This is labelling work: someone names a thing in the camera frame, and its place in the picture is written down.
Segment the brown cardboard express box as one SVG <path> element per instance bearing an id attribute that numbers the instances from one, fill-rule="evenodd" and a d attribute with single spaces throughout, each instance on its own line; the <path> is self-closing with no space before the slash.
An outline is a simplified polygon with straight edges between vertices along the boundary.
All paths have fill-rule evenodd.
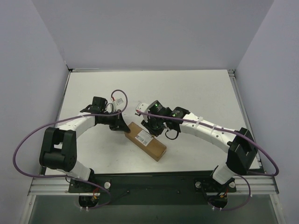
<path id="1" fill-rule="evenodd" d="M 150 135 L 136 123 L 131 122 L 128 127 L 130 132 L 125 133 L 125 136 L 152 159 L 159 161 L 166 153 L 166 145 Z"/>

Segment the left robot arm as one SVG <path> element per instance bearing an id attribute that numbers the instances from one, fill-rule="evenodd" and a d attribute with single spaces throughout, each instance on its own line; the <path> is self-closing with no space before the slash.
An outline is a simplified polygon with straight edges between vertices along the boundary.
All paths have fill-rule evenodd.
<path id="1" fill-rule="evenodd" d="M 130 132 L 118 108 L 123 99 L 112 97 L 111 100 L 109 103 L 105 98 L 94 97 L 92 103 L 80 111 L 78 118 L 58 127 L 47 128 L 39 157 L 40 165 L 79 179 L 79 186 L 85 192 L 94 190 L 96 181 L 92 178 L 93 171 L 77 159 L 77 138 L 98 124 L 108 125 L 112 131 Z"/>

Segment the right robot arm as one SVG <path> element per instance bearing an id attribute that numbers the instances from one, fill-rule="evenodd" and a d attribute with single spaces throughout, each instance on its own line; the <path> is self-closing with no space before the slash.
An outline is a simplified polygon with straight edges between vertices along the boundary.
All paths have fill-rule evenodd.
<path id="1" fill-rule="evenodd" d="M 212 178 L 219 184 L 225 184 L 235 175 L 247 175 L 256 157 L 257 148 L 253 145 L 250 131 L 226 129 L 187 109 L 164 107 L 159 101 L 151 104 L 139 103 L 135 109 L 142 115 L 141 124 L 155 137 L 168 131 L 185 133 L 198 137 L 220 148 L 227 154 L 226 161 L 212 172 Z"/>

